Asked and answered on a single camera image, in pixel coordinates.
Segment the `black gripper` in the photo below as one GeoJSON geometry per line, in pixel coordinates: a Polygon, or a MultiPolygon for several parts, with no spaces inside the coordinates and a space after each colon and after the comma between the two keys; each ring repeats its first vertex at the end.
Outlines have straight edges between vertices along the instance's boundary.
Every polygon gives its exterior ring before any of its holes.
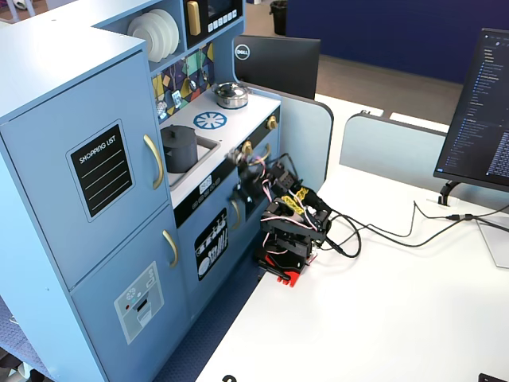
{"type": "Polygon", "coordinates": [[[240,162],[238,165],[239,180],[244,182],[247,203],[259,203],[267,199],[273,201],[270,194],[270,181],[265,160],[257,157],[253,162],[240,162]]]}

